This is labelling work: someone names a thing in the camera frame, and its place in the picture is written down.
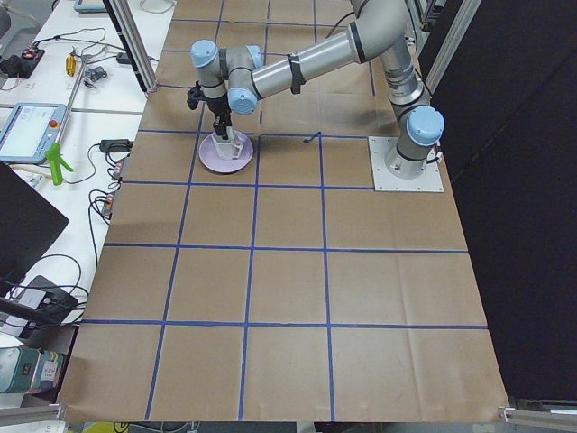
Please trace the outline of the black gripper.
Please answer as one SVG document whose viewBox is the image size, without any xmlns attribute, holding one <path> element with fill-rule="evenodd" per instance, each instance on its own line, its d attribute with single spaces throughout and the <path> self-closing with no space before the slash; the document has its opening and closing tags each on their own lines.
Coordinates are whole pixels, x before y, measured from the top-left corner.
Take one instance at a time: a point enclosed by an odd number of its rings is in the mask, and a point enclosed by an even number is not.
<svg viewBox="0 0 577 433">
<path fill-rule="evenodd" d="M 221 140 L 228 139 L 228 128 L 232 126 L 231 108 L 228 103 L 227 93 L 224 92 L 220 97 L 206 97 L 206 104 L 209 110 L 215 115 L 213 128 Z"/>
</svg>

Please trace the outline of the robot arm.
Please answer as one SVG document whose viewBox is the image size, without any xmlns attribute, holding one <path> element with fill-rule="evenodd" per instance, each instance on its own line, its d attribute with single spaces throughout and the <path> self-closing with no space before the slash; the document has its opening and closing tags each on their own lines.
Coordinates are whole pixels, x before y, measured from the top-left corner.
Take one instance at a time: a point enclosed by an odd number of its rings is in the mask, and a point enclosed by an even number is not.
<svg viewBox="0 0 577 433">
<path fill-rule="evenodd" d="M 400 129 L 385 157 L 387 169 L 399 178 L 414 179 L 432 162 L 429 153 L 440 141 L 444 118 L 426 102 L 426 86 L 417 78 L 405 41 L 405 2 L 354 1 L 352 8 L 355 18 L 345 30 L 269 65 L 263 64 L 256 45 L 220 48 L 210 40 L 192 44 L 198 80 L 188 91 L 188 106 L 196 109 L 204 101 L 215 116 L 214 131 L 198 150 L 208 170 L 234 173 L 252 159 L 252 142 L 234 129 L 234 114 L 250 115 L 267 97 L 284 90 L 297 95 L 314 78 L 373 59 L 380 60 L 384 70 Z"/>
</svg>

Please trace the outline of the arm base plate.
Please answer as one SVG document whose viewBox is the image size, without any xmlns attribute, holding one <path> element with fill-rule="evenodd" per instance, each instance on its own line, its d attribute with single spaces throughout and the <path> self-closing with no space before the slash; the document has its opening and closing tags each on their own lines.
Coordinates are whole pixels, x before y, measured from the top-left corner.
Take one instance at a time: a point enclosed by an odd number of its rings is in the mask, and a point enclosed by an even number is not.
<svg viewBox="0 0 577 433">
<path fill-rule="evenodd" d="M 397 151 L 398 137 L 369 136 L 371 172 L 376 191 L 394 193 L 443 193 L 435 148 L 422 161 L 404 159 Z"/>
</svg>

